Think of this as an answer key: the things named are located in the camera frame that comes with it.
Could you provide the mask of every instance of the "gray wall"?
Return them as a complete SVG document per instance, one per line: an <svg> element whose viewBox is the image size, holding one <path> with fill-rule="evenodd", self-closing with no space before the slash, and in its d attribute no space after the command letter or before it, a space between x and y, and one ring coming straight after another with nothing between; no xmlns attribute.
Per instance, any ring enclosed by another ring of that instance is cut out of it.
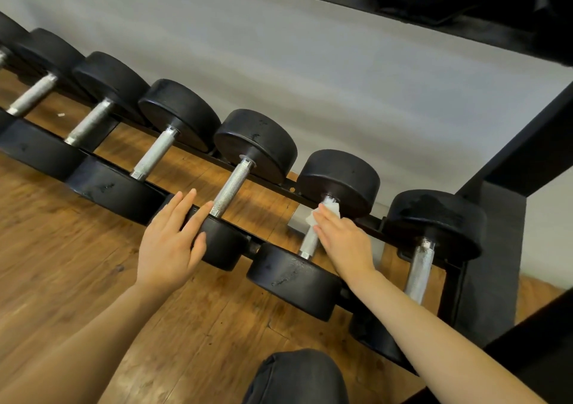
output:
<svg viewBox="0 0 573 404"><path fill-rule="evenodd" d="M455 191L573 80L554 63L315 0L0 0L0 9L84 53L115 55L149 82L180 81L222 119L238 107L265 113L296 141L295 171L321 148L361 156L387 205L402 190ZM539 194L532 215L563 209L554 192ZM539 272L547 246L529 233L543 221L528 220L524 264L529 255L536 275L571 284L560 251Z"/></svg>

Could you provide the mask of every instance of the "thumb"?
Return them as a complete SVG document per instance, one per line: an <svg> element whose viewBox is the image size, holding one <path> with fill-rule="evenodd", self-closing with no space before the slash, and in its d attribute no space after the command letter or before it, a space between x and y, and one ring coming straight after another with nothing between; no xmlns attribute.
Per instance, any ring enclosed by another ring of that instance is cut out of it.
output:
<svg viewBox="0 0 573 404"><path fill-rule="evenodd" d="M330 240L320 226L316 225L312 228L315 230L316 235L319 237L320 243L323 245L326 252L328 252L328 250L330 250Z"/></svg>
<svg viewBox="0 0 573 404"><path fill-rule="evenodd" d="M197 235L195 242L193 244L193 248L191 249L191 254L189 257L189 264L187 266L188 271L192 271L199 261L203 259L205 252L207 251L207 234L205 232L201 232Z"/></svg>

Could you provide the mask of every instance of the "white wipe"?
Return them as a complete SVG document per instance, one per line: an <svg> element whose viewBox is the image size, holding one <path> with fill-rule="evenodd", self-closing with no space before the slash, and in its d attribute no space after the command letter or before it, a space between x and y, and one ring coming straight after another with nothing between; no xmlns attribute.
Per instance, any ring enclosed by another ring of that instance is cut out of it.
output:
<svg viewBox="0 0 573 404"><path fill-rule="evenodd" d="M338 203L326 203L324 206L326 206L326 208L330 209L332 212L334 212L339 218L340 218L340 206ZM315 216L313 215L313 212L317 211L317 209L312 210L311 214L305 219L305 221L311 225L311 227L316 226L316 220L315 220Z"/></svg>

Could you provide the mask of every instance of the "person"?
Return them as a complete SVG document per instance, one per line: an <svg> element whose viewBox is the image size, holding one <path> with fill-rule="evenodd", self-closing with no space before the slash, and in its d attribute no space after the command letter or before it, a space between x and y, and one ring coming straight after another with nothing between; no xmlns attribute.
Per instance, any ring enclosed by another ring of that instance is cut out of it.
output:
<svg viewBox="0 0 573 404"><path fill-rule="evenodd" d="M167 298L182 287L206 251L197 233L212 207L183 226L197 192L178 192L146 228L137 279L104 312L0 392L10 404L96 403L131 343ZM340 277L384 324L426 385L443 404L544 401L473 343L409 299L376 271L369 237L326 207L315 212L320 242ZM342 374L319 351L265 360L244 404L347 404Z"/></svg>

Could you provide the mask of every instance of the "jeans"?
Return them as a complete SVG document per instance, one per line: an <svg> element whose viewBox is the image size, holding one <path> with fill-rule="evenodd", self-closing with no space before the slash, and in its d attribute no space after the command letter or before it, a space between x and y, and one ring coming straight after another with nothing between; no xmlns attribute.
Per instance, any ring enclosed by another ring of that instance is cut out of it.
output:
<svg viewBox="0 0 573 404"><path fill-rule="evenodd" d="M243 404L348 404L334 361L317 350L275 353L262 362Z"/></svg>

